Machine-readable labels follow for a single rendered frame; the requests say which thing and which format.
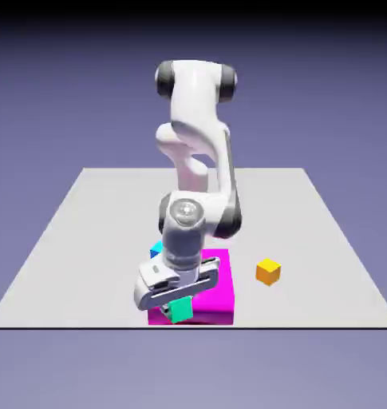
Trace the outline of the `large magenta box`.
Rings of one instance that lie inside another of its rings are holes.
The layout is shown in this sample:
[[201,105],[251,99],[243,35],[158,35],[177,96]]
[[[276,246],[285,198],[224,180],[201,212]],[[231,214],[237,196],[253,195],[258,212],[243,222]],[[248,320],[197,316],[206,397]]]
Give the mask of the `large magenta box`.
[[176,325],[232,325],[235,314],[235,293],[231,276],[229,251],[226,248],[205,248],[203,258],[218,257],[218,284],[192,299],[192,318]]

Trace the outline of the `small orange cube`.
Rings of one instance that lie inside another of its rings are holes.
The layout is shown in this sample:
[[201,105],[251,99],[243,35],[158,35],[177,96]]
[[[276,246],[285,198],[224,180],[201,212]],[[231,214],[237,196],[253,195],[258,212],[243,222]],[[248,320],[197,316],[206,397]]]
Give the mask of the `small orange cube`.
[[255,277],[267,286],[277,282],[280,274],[281,264],[273,260],[264,259],[257,263]]

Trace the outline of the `small green cube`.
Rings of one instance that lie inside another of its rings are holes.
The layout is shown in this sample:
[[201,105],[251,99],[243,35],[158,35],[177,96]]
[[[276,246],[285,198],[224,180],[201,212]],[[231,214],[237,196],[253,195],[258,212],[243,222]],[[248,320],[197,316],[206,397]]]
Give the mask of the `small green cube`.
[[193,317],[192,297],[170,301],[168,303],[168,318],[173,324],[189,320]]

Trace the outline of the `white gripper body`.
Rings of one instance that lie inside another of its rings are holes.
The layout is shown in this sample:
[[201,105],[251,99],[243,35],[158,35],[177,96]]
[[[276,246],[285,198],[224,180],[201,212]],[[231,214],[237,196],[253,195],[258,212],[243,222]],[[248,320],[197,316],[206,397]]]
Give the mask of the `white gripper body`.
[[194,296],[214,288],[219,279],[218,257],[201,261],[196,280],[190,271],[176,271],[155,256],[139,268],[139,276],[134,289],[134,301],[137,308],[146,311],[160,307],[185,296]]

